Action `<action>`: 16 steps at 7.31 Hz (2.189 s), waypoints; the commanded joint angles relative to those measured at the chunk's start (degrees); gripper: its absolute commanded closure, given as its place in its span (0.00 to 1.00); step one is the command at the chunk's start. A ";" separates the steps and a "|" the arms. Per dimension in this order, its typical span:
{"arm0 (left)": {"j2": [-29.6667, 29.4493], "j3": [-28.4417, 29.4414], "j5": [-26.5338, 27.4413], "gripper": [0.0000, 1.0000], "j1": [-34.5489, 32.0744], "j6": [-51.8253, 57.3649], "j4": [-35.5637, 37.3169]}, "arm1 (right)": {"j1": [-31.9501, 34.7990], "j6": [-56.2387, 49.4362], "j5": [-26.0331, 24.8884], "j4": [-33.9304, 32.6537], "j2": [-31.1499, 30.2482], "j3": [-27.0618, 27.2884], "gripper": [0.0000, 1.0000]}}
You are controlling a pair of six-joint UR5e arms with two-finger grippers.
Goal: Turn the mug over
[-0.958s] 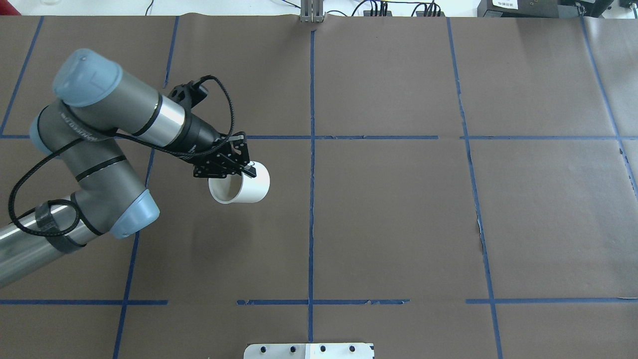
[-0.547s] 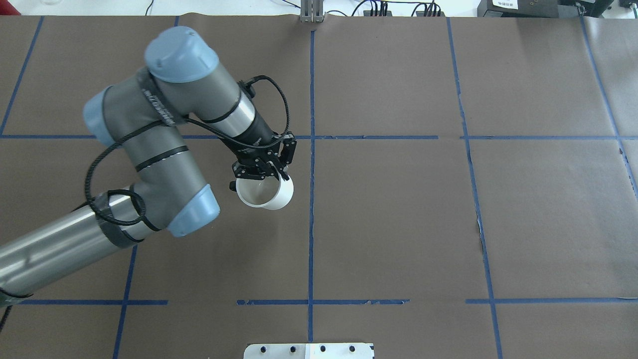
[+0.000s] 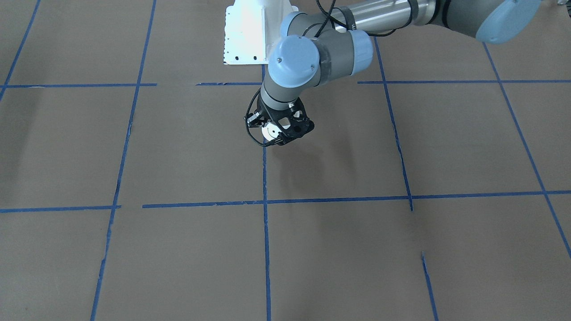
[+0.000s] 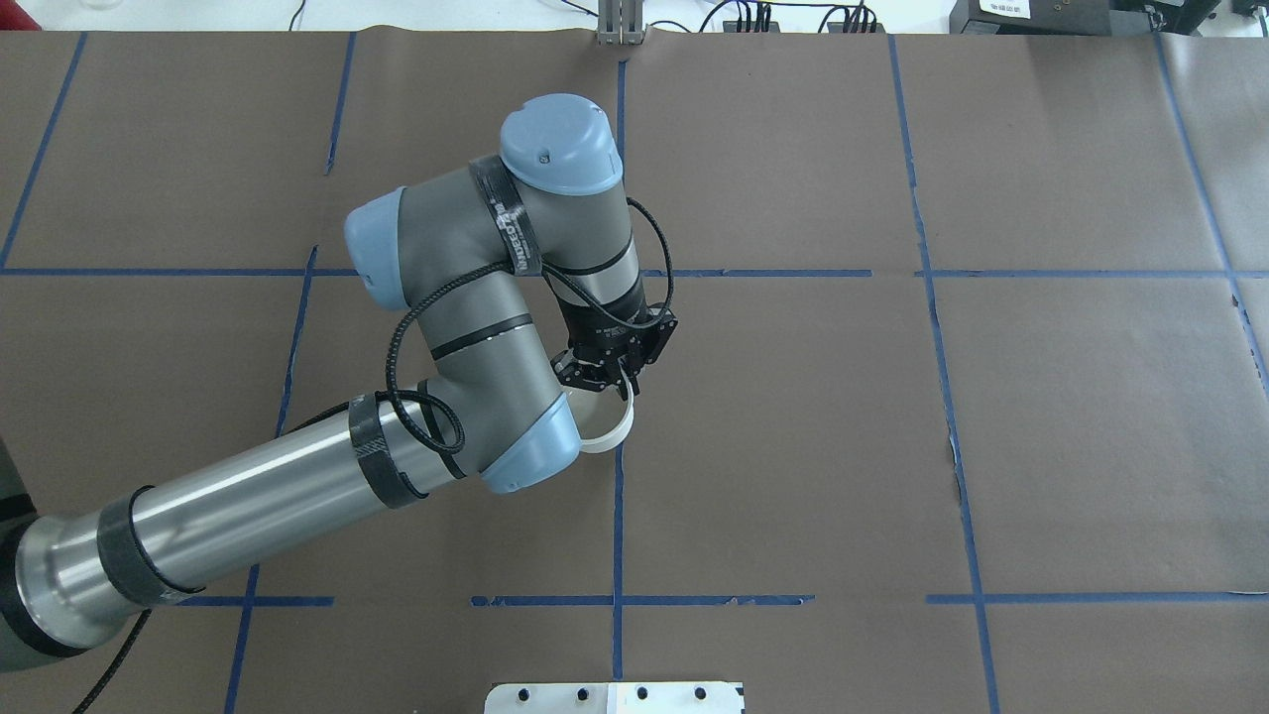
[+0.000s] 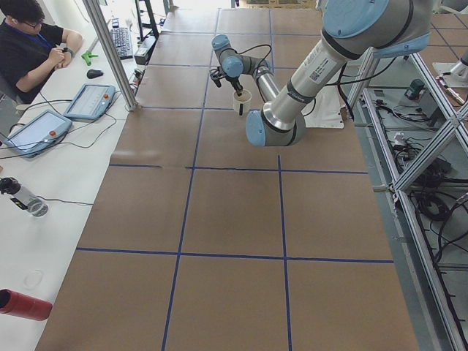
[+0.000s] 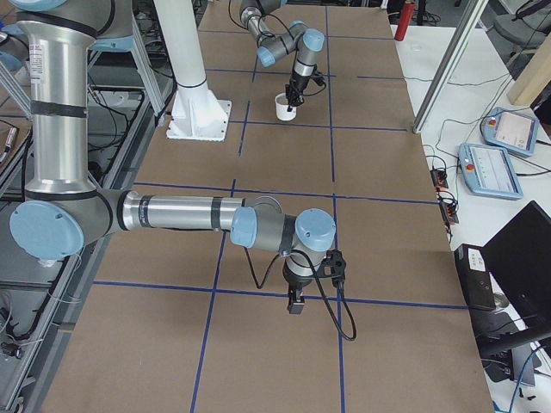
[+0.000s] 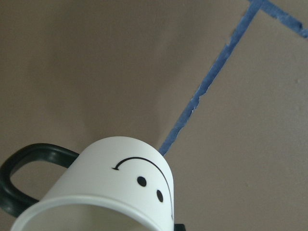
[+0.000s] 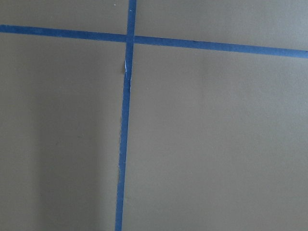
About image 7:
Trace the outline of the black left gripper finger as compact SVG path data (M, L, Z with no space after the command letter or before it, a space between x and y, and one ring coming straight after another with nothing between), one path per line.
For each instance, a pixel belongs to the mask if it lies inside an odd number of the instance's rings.
M174 231L186 231L184 224L174 224Z

